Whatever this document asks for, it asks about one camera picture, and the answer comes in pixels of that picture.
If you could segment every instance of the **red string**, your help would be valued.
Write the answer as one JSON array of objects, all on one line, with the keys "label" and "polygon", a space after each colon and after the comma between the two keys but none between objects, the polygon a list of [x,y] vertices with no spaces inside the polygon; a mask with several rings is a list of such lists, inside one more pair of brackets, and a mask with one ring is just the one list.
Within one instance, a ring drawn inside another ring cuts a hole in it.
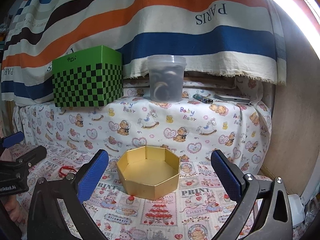
[{"label": "red string", "polygon": [[59,169],[59,177],[65,177],[67,176],[67,174],[63,173],[62,170],[69,170],[69,171],[74,171],[75,173],[77,173],[77,171],[72,167],[72,166],[62,166]]}]

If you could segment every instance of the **baby bear print fabric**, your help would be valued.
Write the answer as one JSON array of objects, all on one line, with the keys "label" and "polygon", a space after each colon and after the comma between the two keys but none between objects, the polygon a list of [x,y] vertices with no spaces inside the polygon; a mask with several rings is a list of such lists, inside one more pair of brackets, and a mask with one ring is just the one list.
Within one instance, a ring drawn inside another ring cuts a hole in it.
[{"label": "baby bear print fabric", "polygon": [[[249,81],[246,86],[254,91],[256,83]],[[211,152],[221,149],[243,172],[257,174],[271,134],[266,105],[261,101],[255,106],[204,104],[194,94],[212,96],[214,91],[184,88],[179,103],[157,103],[150,100],[149,88],[124,88],[124,97],[102,108],[61,109],[49,102],[16,108],[14,121],[33,145],[106,149],[116,158],[128,149],[150,145],[167,148],[190,162],[209,161]]]}]

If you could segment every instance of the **human hand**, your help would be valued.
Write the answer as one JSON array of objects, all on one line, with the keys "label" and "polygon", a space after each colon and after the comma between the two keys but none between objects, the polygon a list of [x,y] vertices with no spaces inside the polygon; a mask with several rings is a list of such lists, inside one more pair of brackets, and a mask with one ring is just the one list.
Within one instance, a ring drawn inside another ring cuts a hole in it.
[{"label": "human hand", "polygon": [[9,213],[10,219],[13,222],[21,222],[22,214],[20,210],[20,204],[17,201],[16,195],[9,196],[7,203],[4,204],[4,208]]}]

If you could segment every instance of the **blue gripper pad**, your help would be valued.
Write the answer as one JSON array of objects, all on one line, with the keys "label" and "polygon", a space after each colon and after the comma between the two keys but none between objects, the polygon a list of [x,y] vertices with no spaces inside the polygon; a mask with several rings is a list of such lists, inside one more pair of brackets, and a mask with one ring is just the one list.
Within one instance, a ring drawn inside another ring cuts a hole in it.
[{"label": "blue gripper pad", "polygon": [[21,142],[23,139],[24,139],[23,132],[17,132],[13,135],[2,138],[2,147],[3,148],[10,148],[11,146]]},{"label": "blue gripper pad", "polygon": [[101,151],[102,152],[99,157],[94,161],[94,163],[78,183],[77,196],[80,200],[80,203],[88,200],[91,197],[94,189],[96,188],[99,180],[108,166],[109,155],[105,150]]},{"label": "blue gripper pad", "polygon": [[219,155],[218,151],[220,150],[215,150],[211,154],[211,166],[216,172],[219,180],[221,181],[230,199],[238,202],[241,200],[241,196],[243,192],[242,185],[237,179],[237,177],[234,175],[234,173],[231,171],[230,167],[222,159],[223,157],[225,157],[224,154],[220,151],[221,154],[223,155],[222,157]]}]

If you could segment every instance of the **open gold box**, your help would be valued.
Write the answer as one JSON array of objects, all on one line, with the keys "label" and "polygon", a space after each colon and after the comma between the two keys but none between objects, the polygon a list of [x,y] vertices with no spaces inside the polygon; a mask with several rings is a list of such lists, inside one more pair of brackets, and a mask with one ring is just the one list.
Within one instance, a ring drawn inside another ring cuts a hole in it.
[{"label": "open gold box", "polygon": [[126,151],[117,169],[128,195],[156,200],[177,189],[180,158],[165,148],[143,146]]}]

